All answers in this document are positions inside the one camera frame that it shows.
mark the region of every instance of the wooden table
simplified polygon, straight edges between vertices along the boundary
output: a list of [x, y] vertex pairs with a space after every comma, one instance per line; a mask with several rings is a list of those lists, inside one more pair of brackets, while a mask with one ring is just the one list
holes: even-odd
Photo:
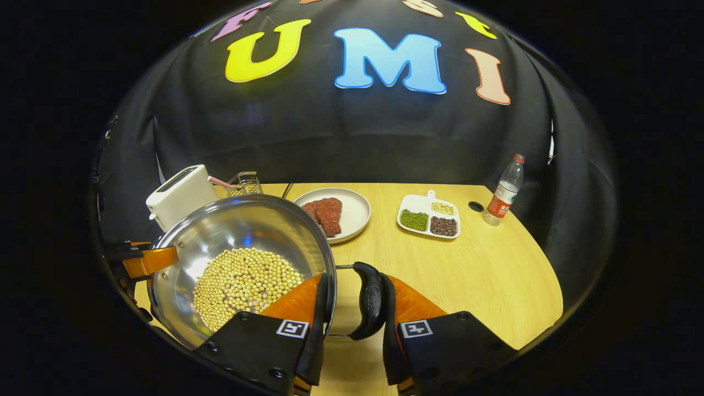
[[[264, 185], [266, 194], [281, 195], [287, 185]], [[520, 349], [562, 315], [562, 292], [555, 273], [533, 237], [511, 212], [498, 227], [484, 222], [467, 205], [487, 205], [491, 192], [476, 185], [304, 183], [293, 184], [287, 199], [323, 187], [342, 187], [369, 200], [372, 216], [357, 237], [332, 245], [335, 264], [363, 261], [400, 278], [448, 313], [466, 310], [504, 342]], [[461, 233], [444, 240], [406, 231], [396, 214], [407, 194], [426, 195], [454, 203]], [[225, 191], [218, 187], [218, 194]], [[354, 271], [338, 271], [337, 307], [333, 333], [349, 333], [359, 324], [361, 282]], [[146, 286], [135, 290], [140, 306], [149, 308]], [[325, 340], [325, 362], [316, 395], [396, 396], [386, 384], [382, 361], [383, 329], [357, 342]]]

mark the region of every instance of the raw meat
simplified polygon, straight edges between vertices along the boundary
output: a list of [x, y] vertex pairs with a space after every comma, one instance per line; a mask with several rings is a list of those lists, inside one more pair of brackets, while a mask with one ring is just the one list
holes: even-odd
[[320, 221], [318, 220], [318, 215], [315, 214], [315, 207], [318, 206], [318, 202], [320, 201], [313, 201], [313, 202], [308, 202], [307, 204], [301, 206], [305, 211], [310, 214], [310, 217], [315, 220], [316, 223], [319, 223]]
[[328, 237], [339, 234], [341, 232], [342, 202], [337, 198], [325, 198], [317, 203], [315, 214], [318, 216], [318, 223], [322, 226], [322, 231]]

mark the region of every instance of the red bottle label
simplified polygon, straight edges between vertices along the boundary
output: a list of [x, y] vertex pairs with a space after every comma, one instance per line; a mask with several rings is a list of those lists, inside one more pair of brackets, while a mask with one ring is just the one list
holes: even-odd
[[496, 217], [506, 216], [506, 212], [511, 207], [513, 200], [516, 199], [516, 194], [518, 193], [507, 190], [502, 185], [498, 185], [494, 193], [494, 198], [491, 199], [491, 203], [486, 210]]

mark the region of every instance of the blue letter m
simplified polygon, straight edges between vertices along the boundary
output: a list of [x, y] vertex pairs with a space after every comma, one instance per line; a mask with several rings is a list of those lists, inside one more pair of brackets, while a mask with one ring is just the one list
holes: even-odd
[[365, 61], [377, 72], [387, 87], [396, 83], [408, 63], [408, 77], [403, 85], [412, 91], [444, 94], [447, 87], [440, 81], [437, 49], [440, 42], [423, 35], [406, 35], [392, 49], [374, 30], [352, 27], [334, 33], [345, 44], [344, 71], [335, 79], [340, 88], [366, 88], [374, 84], [365, 72]]

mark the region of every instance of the pot handle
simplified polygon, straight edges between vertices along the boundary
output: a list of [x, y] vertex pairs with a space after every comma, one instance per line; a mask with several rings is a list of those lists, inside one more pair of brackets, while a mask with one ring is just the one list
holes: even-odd
[[384, 283], [381, 273], [376, 268], [361, 261], [357, 261], [351, 266], [336, 266], [336, 268], [354, 269], [362, 279], [362, 288], [359, 292], [359, 310], [362, 314], [362, 321], [352, 333], [330, 335], [333, 337], [349, 337], [355, 341], [374, 335], [386, 321]]

